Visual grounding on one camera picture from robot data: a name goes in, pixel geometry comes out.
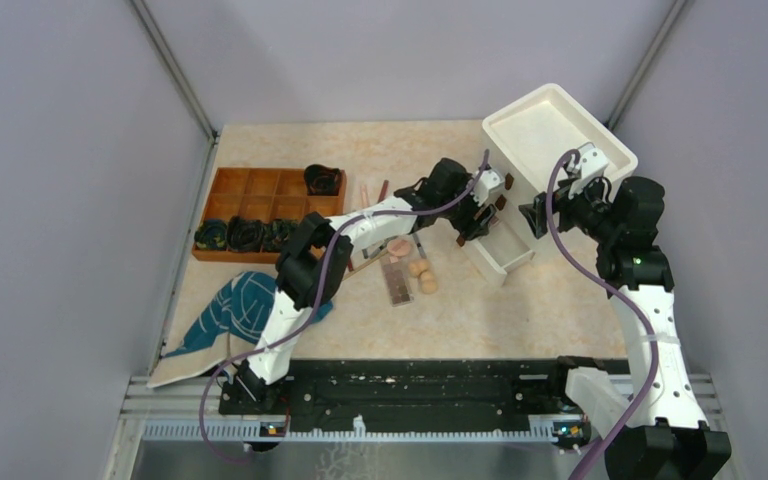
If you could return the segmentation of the white pull-out drawer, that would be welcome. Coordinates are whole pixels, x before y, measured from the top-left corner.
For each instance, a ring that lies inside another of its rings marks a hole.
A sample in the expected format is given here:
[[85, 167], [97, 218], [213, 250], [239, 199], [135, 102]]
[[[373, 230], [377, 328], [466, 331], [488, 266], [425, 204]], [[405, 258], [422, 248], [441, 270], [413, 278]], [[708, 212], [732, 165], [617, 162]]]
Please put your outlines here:
[[493, 224], [486, 236], [467, 241], [462, 250], [493, 287], [503, 286], [512, 271], [530, 262], [536, 254], [503, 221]]

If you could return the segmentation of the brown eyeshadow palette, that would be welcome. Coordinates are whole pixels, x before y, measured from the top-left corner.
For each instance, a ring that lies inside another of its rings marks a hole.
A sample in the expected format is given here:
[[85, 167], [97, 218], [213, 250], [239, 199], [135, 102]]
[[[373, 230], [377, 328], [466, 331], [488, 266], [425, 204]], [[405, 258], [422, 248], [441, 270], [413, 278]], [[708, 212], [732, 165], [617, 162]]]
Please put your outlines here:
[[410, 304], [414, 295], [409, 284], [406, 263], [396, 256], [385, 256], [380, 260], [387, 296], [393, 307]]

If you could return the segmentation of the white drawer organizer box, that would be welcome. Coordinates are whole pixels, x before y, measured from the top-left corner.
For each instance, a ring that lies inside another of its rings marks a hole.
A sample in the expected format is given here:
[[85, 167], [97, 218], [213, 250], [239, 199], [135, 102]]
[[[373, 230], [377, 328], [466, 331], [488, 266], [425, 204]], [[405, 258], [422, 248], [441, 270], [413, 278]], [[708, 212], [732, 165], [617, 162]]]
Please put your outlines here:
[[506, 204], [496, 214], [535, 252], [552, 245], [548, 236], [535, 239], [518, 207], [531, 204], [547, 190], [549, 177], [563, 153], [594, 143], [608, 157], [604, 175], [617, 186], [633, 174], [637, 156], [560, 85], [548, 83], [485, 117], [484, 147], [489, 165], [513, 178], [501, 195]]

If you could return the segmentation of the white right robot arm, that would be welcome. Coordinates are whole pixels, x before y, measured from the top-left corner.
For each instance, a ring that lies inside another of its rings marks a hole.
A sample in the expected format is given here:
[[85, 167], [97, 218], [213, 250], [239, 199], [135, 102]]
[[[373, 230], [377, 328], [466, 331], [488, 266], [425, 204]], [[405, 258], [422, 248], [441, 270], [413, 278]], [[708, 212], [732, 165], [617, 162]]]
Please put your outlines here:
[[576, 366], [546, 385], [560, 412], [579, 407], [598, 440], [574, 468], [585, 478], [598, 459], [611, 479], [712, 479], [731, 459], [729, 435], [714, 430], [694, 395], [673, 312], [675, 282], [656, 245], [665, 190], [654, 180], [608, 184], [552, 179], [521, 213], [550, 235], [563, 257], [606, 291], [615, 309], [635, 390], [618, 392], [606, 371]]

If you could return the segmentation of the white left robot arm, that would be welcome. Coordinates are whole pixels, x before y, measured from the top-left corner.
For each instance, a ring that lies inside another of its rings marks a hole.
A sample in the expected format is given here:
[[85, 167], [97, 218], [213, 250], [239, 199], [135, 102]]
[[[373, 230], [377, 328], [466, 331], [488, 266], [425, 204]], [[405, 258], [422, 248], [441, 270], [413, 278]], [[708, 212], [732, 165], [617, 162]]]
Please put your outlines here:
[[412, 235], [447, 221], [459, 239], [486, 235], [494, 200], [505, 179], [484, 159], [474, 172], [442, 158], [414, 185], [395, 190], [380, 202], [349, 214], [306, 215], [276, 262], [273, 306], [255, 349], [239, 358], [235, 384], [257, 413], [279, 404], [278, 381], [289, 370], [301, 332], [338, 291], [351, 256], [386, 240]]

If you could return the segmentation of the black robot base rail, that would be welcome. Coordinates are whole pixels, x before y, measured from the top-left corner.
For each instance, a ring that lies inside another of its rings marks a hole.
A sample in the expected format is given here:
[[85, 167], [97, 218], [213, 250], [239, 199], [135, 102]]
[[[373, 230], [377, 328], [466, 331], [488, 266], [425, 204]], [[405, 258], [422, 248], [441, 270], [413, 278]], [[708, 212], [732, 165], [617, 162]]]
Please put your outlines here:
[[599, 367], [627, 374], [622, 359], [312, 360], [254, 401], [239, 380], [222, 389], [224, 416], [276, 416], [293, 433], [347, 432], [360, 417], [369, 433], [526, 433], [539, 416], [565, 414], [561, 370]]

